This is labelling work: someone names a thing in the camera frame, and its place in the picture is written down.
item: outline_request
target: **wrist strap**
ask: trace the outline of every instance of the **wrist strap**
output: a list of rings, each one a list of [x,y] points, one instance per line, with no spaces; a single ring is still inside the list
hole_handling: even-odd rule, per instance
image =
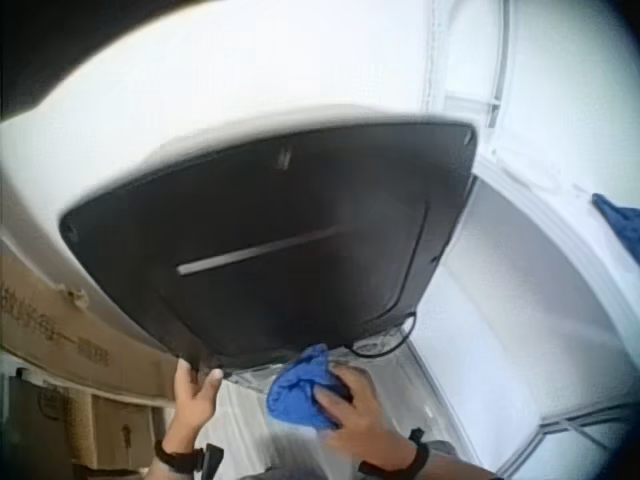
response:
[[[167,453],[162,448],[162,440],[156,440],[156,457],[176,473],[190,474],[202,470],[204,453],[198,448],[190,453]]]
[[[424,431],[422,429],[414,428],[411,431],[411,435],[409,435],[409,440],[416,444],[416,456],[413,457],[413,461],[407,468],[388,472],[368,462],[361,462],[358,471],[365,475],[382,478],[383,480],[413,480],[429,460],[429,447],[420,441],[423,434]]]

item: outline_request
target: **wire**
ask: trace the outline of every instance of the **wire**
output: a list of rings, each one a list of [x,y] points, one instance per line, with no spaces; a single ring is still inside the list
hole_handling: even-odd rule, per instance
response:
[[[406,316],[404,321],[406,322],[409,318],[413,318],[413,322],[411,322],[411,326],[409,327],[409,331],[407,331],[407,333],[405,335],[403,335],[403,337],[400,339],[400,341],[397,344],[395,344],[390,349],[385,350],[384,352],[380,352],[380,353],[362,353],[362,352],[358,352],[357,350],[355,350],[353,348],[353,345],[352,346],[346,346],[346,348],[351,353],[353,353],[356,357],[360,357],[360,358],[372,359],[372,358],[386,357],[387,355],[392,354],[393,352],[398,350],[401,346],[403,346],[407,342],[407,340],[409,339],[411,334],[413,333],[413,329],[416,328],[416,323],[418,321],[418,314],[416,312],[411,312],[410,314],[408,314]]]

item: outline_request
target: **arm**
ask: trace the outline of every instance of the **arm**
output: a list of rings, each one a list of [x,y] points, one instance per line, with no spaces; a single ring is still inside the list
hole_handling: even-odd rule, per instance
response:
[[[216,399],[222,384],[222,370],[212,370],[202,385],[196,372],[184,360],[178,360],[173,389],[176,411],[162,441],[167,453],[190,453],[195,448],[196,437],[216,412]],[[192,475],[181,475],[169,469],[157,458],[144,477],[145,480],[190,480]]]
[[[416,455],[416,446],[386,425],[371,378],[366,372],[343,365],[333,366],[332,371],[349,387],[353,402],[316,387],[316,400],[341,425],[327,435],[327,444],[388,472],[407,468]],[[495,474],[434,452],[417,478],[489,480]]]

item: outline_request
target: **blue cloth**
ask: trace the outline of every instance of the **blue cloth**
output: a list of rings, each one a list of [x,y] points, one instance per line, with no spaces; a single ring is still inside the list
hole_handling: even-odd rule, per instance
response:
[[[594,193],[591,201],[640,265],[640,209],[617,207],[599,193]]]
[[[324,344],[307,348],[297,360],[284,367],[267,394],[267,412],[277,420],[316,430],[335,428],[335,422],[313,396],[315,385],[350,400],[348,389],[329,371],[329,351]]]

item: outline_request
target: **black plastic cover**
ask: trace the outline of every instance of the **black plastic cover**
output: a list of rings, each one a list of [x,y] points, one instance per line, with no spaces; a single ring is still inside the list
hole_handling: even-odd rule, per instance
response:
[[[298,131],[199,154],[64,215],[107,295],[172,352],[248,368],[415,310],[464,208],[473,127]]]

